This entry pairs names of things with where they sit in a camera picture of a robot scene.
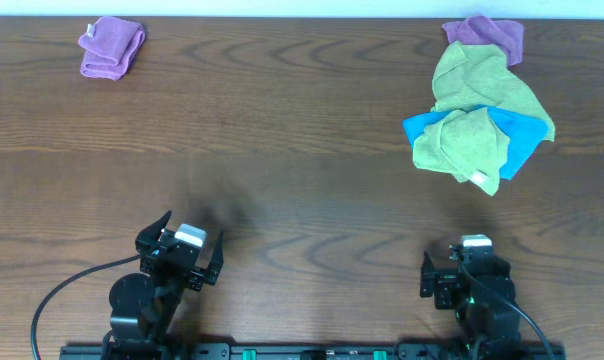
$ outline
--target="green towel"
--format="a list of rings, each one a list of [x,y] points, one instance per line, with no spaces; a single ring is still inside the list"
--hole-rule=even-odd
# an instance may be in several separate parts
[[[493,195],[500,184],[500,168],[507,161],[509,137],[489,117],[486,107],[466,113],[452,111],[424,128],[413,147],[417,168],[471,180]]]
[[[495,106],[543,120],[549,126],[544,139],[555,138],[553,121],[531,89],[507,70],[506,55],[495,45],[449,45],[433,75],[433,94],[431,111]]]

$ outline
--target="wooden table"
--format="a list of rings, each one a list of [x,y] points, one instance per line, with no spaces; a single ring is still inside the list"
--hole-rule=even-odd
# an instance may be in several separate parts
[[[134,254],[167,209],[171,228],[228,230],[218,285],[177,314],[187,340],[456,335],[418,296],[422,251],[444,264],[460,235],[485,233],[547,336],[604,359],[604,22],[524,22],[513,71],[557,140],[489,197],[417,170],[402,129],[434,102],[443,20],[138,19],[148,38],[118,82],[79,74],[94,21],[0,18],[0,359],[29,359],[44,295]],[[44,358],[99,342],[108,291],[137,266],[59,293]]]

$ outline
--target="microfiber cloth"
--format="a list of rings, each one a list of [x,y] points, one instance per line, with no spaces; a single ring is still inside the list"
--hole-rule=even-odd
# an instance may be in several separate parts
[[[91,78],[119,80],[144,42],[140,23],[111,16],[98,19],[78,40],[86,49],[80,72]]]
[[[509,66],[522,62],[524,25],[511,20],[493,21],[486,16],[471,16],[464,21],[442,25],[449,44],[497,45],[507,57]]]
[[[454,110],[427,125],[415,139],[413,163],[419,169],[453,174],[458,181],[471,180],[494,195],[508,146],[509,137],[491,120],[487,108]]]
[[[533,91],[506,68],[506,55],[495,45],[447,47],[433,75],[435,106],[431,111],[473,110],[477,105],[495,106],[540,119],[549,130],[544,140],[553,141],[555,125]]]
[[[549,128],[540,119],[496,107],[486,107],[486,109],[487,115],[510,139],[507,150],[507,162],[500,168],[500,178],[511,180],[533,154]],[[409,137],[411,146],[414,147],[415,140],[424,134],[426,126],[437,123],[450,113],[450,111],[430,112],[406,119],[404,121],[404,130]]]

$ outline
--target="purple cloth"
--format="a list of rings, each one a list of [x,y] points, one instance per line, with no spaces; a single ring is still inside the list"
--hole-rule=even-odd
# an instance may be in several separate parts
[[[87,32],[78,40],[86,49],[80,73],[119,80],[144,42],[144,29],[139,23],[111,16],[101,17],[93,27],[93,37]]]
[[[524,25],[511,20],[493,21],[486,16],[471,16],[464,21],[442,25],[449,44],[497,45],[507,57],[508,66],[522,62]]]

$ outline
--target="blue towel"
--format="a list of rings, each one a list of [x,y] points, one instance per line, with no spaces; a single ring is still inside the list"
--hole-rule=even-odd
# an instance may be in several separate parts
[[[493,106],[487,106],[489,116],[495,125],[509,139],[507,162],[500,168],[500,177],[511,180],[520,170],[535,148],[544,139],[549,127],[540,119],[514,113]],[[404,130],[413,146],[415,139],[424,134],[424,128],[444,119],[450,111],[430,112],[404,120]]]

